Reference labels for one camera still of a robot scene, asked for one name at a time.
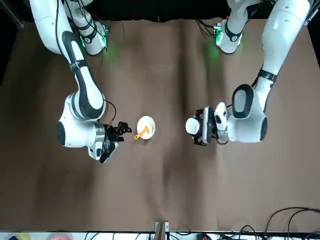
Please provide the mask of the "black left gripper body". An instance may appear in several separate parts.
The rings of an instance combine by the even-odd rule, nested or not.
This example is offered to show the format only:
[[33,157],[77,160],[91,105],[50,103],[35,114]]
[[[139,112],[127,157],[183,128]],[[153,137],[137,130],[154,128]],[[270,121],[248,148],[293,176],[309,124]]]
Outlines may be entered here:
[[218,128],[215,119],[215,115],[212,114],[212,134],[211,137],[214,138],[216,141],[218,140]]

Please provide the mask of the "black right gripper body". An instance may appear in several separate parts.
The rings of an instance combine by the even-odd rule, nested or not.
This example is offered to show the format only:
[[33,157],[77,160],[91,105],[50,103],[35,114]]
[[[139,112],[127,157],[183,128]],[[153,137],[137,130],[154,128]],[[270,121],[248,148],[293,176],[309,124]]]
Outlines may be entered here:
[[119,147],[117,143],[118,135],[119,135],[119,127],[112,126],[108,124],[104,124],[104,141],[102,144],[103,150],[117,150]]

